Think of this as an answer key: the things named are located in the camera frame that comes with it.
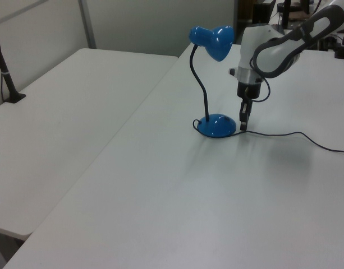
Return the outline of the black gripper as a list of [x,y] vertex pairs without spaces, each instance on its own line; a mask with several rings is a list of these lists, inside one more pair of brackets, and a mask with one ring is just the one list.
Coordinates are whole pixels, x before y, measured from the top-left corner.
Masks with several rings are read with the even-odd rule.
[[237,96],[242,99],[239,112],[240,130],[246,130],[246,124],[251,114],[252,102],[260,95],[261,84],[245,84],[238,82]]

